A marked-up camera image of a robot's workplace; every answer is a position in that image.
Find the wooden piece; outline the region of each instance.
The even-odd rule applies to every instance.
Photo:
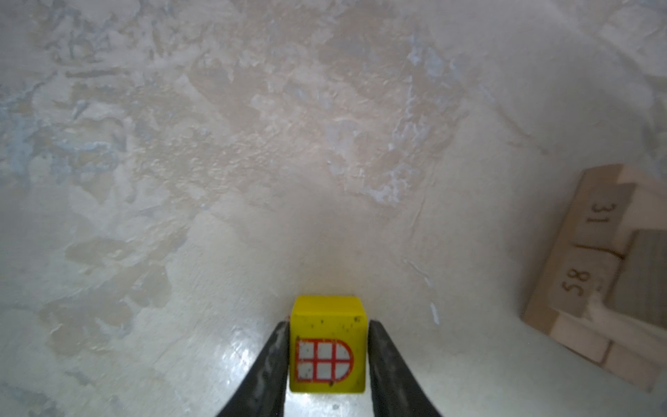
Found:
[[[653,324],[643,322],[642,320],[637,320],[636,318],[626,316],[625,314],[621,314],[618,312],[616,312],[616,314],[618,314],[618,316],[623,320],[625,320],[626,322],[630,322],[635,326],[644,329],[645,332],[652,334],[653,336],[656,336],[658,339],[667,340],[667,329],[654,326]]]
[[[570,247],[574,228],[588,205],[592,190],[601,185],[638,183],[654,193],[667,196],[667,187],[649,175],[627,165],[605,165],[584,171],[570,209],[563,220],[542,273],[530,296],[524,315],[525,323],[547,335],[558,319],[558,312],[548,305],[547,294],[554,281],[555,271],[567,248]]]
[[[612,343],[602,367],[648,392],[651,392],[660,376],[659,366],[618,343]]]
[[[667,232],[635,233],[606,305],[637,320],[667,328]]]
[[[548,292],[556,278],[556,270],[559,268],[566,250],[571,246],[574,229],[588,208],[588,199],[592,190],[601,185],[617,183],[637,183],[651,192],[667,198],[667,187],[661,181],[626,165],[606,165],[587,169],[582,175],[576,194],[570,204],[570,209],[556,236],[553,248],[522,316],[529,326],[553,337],[557,342],[598,364],[600,364],[601,352],[605,352],[610,346],[609,339],[578,322],[578,320],[581,320],[590,326],[590,321],[568,317],[566,314],[561,314],[549,307]],[[587,342],[577,342],[582,338],[587,339]]]
[[[664,335],[650,332],[626,316],[609,310],[598,293],[593,293],[588,300],[584,317],[571,318],[641,357],[659,366],[667,366],[667,339]]]
[[[667,230],[667,198],[635,183],[601,185],[591,193],[572,243],[623,256],[637,229]]]
[[[551,337],[561,345],[597,364],[602,362],[611,343],[609,339],[564,314],[561,314],[556,320]]]
[[[566,250],[549,291],[549,305],[581,317],[593,292],[606,294],[620,258],[609,252],[571,246]]]

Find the textured surface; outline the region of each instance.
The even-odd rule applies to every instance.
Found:
[[[667,231],[638,230],[606,304],[619,313],[667,328],[666,286]]]
[[[3,1],[1,409],[215,415],[298,294],[354,294],[448,416],[659,415],[518,317],[581,169],[667,175],[666,13]]]

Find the yellow wooden block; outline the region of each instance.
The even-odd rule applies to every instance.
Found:
[[[357,297],[300,296],[289,318],[293,392],[364,392],[368,319]]]

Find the window illustration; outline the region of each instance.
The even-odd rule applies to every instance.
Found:
[[[352,371],[352,350],[342,340],[300,339],[296,343],[299,382],[339,382]]]

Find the red window frame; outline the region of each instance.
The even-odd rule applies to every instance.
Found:
[[[300,359],[299,358],[299,346],[302,342],[312,342],[313,343],[313,358],[312,359]],[[317,358],[317,345],[320,343],[330,343],[331,344],[331,359],[318,359]],[[336,344],[341,344],[348,351],[349,359],[339,359],[336,358]],[[337,339],[297,339],[295,347],[295,360],[294,360],[294,375],[296,375],[296,380],[298,382],[339,382],[347,378],[352,372],[354,367],[354,355],[352,355],[352,349],[350,346],[343,342],[342,340]],[[300,378],[299,377],[299,364],[301,363],[312,363],[313,364],[313,377],[310,379]],[[317,364],[320,363],[330,363],[331,364],[331,378],[330,379],[319,379],[317,377]],[[350,364],[348,371],[341,376],[336,378],[336,364]]]

